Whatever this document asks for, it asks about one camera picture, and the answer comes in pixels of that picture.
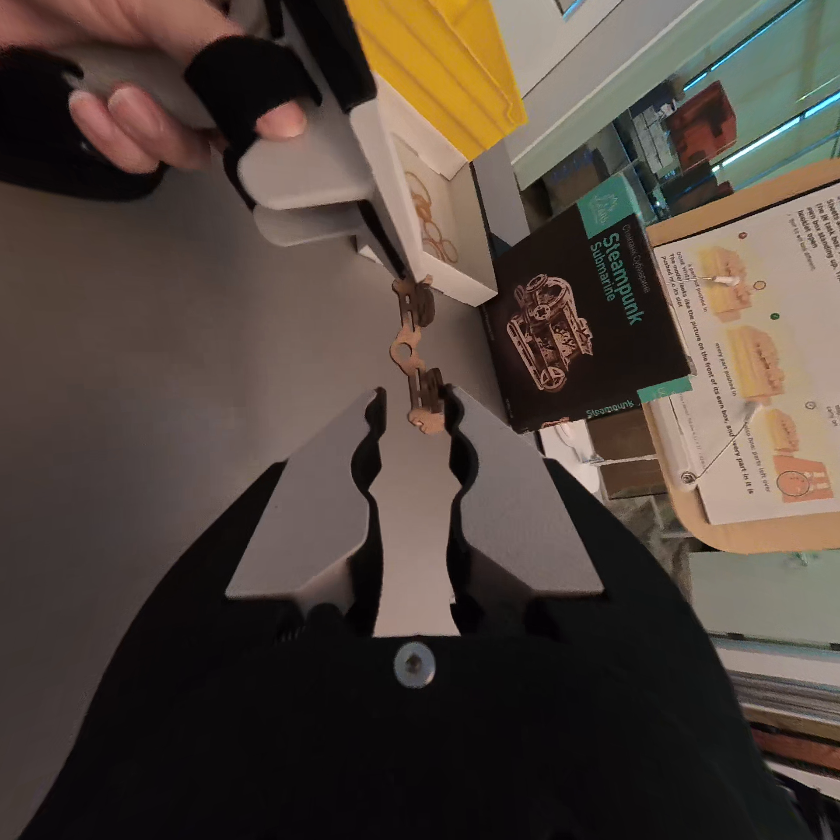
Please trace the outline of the yellow plastic bin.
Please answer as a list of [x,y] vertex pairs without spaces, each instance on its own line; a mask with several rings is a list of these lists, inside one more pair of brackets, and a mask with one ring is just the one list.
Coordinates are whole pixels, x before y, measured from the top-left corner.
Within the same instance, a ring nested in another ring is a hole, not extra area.
[[473,161],[528,120],[489,1],[349,1],[371,68]]

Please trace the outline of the stack of flat boards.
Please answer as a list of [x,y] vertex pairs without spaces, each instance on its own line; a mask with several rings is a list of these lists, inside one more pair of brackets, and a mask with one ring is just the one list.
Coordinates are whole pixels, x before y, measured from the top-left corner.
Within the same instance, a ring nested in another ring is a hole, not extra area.
[[712,636],[770,769],[839,799],[838,644]]

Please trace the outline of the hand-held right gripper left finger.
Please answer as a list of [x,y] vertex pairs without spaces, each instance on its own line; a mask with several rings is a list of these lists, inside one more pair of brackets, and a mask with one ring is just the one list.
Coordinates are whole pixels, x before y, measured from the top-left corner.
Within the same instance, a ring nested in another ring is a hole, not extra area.
[[365,391],[283,463],[227,585],[236,601],[278,601],[302,618],[331,605],[352,632],[371,636],[384,571],[371,494],[382,469],[385,389]]

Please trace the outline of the white flat stand base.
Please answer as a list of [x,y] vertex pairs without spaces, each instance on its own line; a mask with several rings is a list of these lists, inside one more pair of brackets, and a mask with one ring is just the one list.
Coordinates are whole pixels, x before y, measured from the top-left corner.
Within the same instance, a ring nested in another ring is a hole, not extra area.
[[624,458],[605,458],[595,451],[585,421],[557,423],[540,429],[535,438],[546,456],[556,457],[565,465],[603,467],[643,462],[658,462],[656,454],[634,455]]

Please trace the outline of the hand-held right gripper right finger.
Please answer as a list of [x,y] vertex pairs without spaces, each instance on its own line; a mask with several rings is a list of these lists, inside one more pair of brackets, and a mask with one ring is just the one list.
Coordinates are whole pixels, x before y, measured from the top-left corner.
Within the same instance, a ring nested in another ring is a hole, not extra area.
[[446,565],[462,636],[524,633],[537,604],[605,587],[545,458],[462,388],[447,385],[452,502]]

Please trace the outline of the black model kit box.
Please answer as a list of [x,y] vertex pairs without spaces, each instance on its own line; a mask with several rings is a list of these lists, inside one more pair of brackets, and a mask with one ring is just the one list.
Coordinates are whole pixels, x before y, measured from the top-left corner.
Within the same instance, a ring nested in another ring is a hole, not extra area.
[[640,210],[614,175],[495,259],[497,295],[481,313],[515,432],[691,390]]

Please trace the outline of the storage shelf with boxes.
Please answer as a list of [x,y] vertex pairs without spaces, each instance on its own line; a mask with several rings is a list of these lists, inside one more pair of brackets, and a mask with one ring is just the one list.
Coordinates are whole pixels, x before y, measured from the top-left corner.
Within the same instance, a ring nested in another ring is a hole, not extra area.
[[622,175],[649,224],[838,161],[839,2],[620,2],[525,97],[528,227]]

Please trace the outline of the person's left hand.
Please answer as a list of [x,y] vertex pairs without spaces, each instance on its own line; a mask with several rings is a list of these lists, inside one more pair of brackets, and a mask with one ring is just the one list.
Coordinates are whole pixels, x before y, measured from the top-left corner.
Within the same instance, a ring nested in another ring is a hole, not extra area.
[[[56,53],[82,44],[155,49],[186,67],[214,41],[244,35],[219,2],[2,1],[2,49]],[[105,98],[69,95],[72,122],[87,144],[120,170],[145,175],[160,165],[184,171],[209,166],[215,140],[178,122],[131,83]]]

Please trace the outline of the pile of tan rubber bands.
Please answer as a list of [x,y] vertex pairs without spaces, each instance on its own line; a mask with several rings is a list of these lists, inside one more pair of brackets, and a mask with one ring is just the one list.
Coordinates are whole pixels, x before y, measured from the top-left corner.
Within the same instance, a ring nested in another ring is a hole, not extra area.
[[446,265],[457,265],[459,262],[458,249],[445,236],[434,219],[431,193],[417,174],[412,171],[404,171],[404,175],[418,219],[423,250]]

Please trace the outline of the instruction poster on board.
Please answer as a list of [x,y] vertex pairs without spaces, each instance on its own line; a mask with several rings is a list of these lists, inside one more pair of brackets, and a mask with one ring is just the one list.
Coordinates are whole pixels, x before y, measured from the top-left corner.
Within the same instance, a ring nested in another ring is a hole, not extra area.
[[732,553],[838,548],[838,160],[648,230],[692,370],[645,408],[679,519]]

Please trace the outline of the long wooden model strip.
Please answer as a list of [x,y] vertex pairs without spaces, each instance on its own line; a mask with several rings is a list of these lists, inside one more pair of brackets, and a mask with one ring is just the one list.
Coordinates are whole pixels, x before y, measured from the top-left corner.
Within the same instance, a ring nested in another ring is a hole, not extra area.
[[401,328],[396,334],[390,355],[405,375],[411,408],[408,422],[427,436],[445,431],[445,384],[438,368],[427,367],[418,352],[423,328],[435,316],[432,277],[422,280],[394,279],[392,289],[398,299]]

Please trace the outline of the shallow white cardboard box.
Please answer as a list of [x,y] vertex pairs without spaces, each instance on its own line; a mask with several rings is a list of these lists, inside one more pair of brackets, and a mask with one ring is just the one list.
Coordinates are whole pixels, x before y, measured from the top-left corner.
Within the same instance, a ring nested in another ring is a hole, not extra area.
[[[469,161],[378,73],[375,99],[356,108],[350,122],[374,175],[384,226],[419,280],[471,307],[497,294],[490,249]],[[417,174],[433,199],[434,219],[458,249],[446,265],[424,251],[404,171]]]

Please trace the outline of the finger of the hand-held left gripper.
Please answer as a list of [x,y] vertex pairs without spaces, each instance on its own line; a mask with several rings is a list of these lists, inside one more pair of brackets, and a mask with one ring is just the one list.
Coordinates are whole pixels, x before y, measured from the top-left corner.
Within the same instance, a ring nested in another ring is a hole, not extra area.
[[256,205],[253,218],[258,231],[273,245],[289,248],[334,239],[354,241],[357,253],[380,265],[389,261],[363,220],[357,203],[336,203],[286,210]]
[[344,113],[330,98],[310,111],[300,136],[256,141],[238,163],[239,180],[255,205],[269,209],[357,203],[374,240],[385,251],[386,268],[395,276],[416,279],[384,226],[389,219],[382,196],[351,127],[350,115],[358,107]]

